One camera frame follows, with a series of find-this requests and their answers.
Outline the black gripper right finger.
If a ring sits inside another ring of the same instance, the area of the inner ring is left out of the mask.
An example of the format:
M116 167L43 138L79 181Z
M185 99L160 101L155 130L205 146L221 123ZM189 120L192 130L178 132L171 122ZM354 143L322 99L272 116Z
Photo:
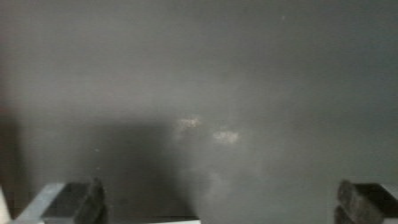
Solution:
M342 181L334 224L398 224L398 184Z

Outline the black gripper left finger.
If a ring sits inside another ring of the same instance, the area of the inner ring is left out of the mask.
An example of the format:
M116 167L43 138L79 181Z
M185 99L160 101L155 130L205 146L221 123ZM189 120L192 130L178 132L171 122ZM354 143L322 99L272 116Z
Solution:
M107 224L102 181L50 183L13 224Z

